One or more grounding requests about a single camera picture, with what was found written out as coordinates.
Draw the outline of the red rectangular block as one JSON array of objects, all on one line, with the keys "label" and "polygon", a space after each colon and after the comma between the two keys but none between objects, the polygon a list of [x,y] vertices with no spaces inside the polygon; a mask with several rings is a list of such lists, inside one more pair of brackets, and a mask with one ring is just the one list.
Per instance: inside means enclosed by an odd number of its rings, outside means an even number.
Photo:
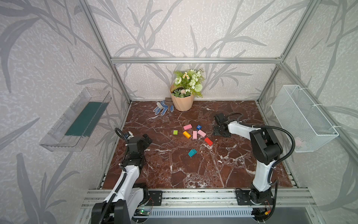
[{"label": "red rectangular block", "polygon": [[207,144],[207,145],[209,145],[209,146],[212,146],[213,145],[213,142],[207,137],[207,138],[205,138],[205,143]]}]

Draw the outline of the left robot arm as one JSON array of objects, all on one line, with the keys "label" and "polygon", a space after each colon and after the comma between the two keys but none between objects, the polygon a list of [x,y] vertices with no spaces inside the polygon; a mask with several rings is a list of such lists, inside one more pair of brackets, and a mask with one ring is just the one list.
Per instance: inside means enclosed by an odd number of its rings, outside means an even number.
[{"label": "left robot arm", "polygon": [[136,181],[145,165],[145,150],[152,142],[147,134],[126,139],[127,153],[119,164],[121,176],[105,200],[94,205],[92,224],[130,224],[137,207],[149,200],[147,186]]}]

